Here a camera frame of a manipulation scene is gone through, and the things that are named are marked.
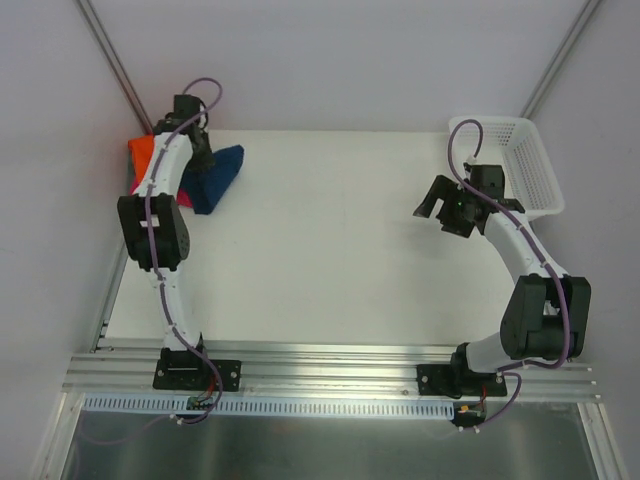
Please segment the blue t-shirt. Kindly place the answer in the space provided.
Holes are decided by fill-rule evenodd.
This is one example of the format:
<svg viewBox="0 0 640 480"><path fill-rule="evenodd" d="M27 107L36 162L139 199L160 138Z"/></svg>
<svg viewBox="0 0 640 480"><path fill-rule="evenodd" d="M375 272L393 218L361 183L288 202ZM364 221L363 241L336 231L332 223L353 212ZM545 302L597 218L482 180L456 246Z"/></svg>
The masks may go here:
<svg viewBox="0 0 640 480"><path fill-rule="evenodd" d="M215 164L203 173L185 171L180 188L187 192L197 215L209 215L216 208L244 163L245 149L234 145L213 152Z"/></svg>

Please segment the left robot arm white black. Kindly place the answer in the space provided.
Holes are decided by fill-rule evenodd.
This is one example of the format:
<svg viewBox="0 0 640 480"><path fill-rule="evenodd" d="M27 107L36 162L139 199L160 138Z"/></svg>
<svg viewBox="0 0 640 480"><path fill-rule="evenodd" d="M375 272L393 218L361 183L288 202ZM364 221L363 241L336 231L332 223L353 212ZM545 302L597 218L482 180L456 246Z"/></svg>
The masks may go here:
<svg viewBox="0 0 640 480"><path fill-rule="evenodd" d="M214 164L207 122L201 99L187 93L175 95L173 110L153 129L153 151L142 181L117 202L128 255L147 272L160 300L165 340L158 375L176 375L188 388L208 381L210 365L204 359L202 336L189 312L183 284L190 237L177 195L186 172L200 172Z"/></svg>

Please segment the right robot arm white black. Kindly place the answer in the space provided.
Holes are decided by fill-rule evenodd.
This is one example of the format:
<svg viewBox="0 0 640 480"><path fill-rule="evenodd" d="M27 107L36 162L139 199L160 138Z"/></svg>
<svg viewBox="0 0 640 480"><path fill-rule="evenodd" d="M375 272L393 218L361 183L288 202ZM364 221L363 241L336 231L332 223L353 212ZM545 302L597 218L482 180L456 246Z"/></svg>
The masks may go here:
<svg viewBox="0 0 640 480"><path fill-rule="evenodd" d="M442 231L463 238L478 232L499 253L514 289L496 333L460 344L446 364L420 366L425 388L453 398L492 388L509 370L555 370L579 356L591 301L588 280L550 258L532 234L522 203L506 197L501 166L465 170L462 182L437 176L414 214L434 216Z"/></svg>

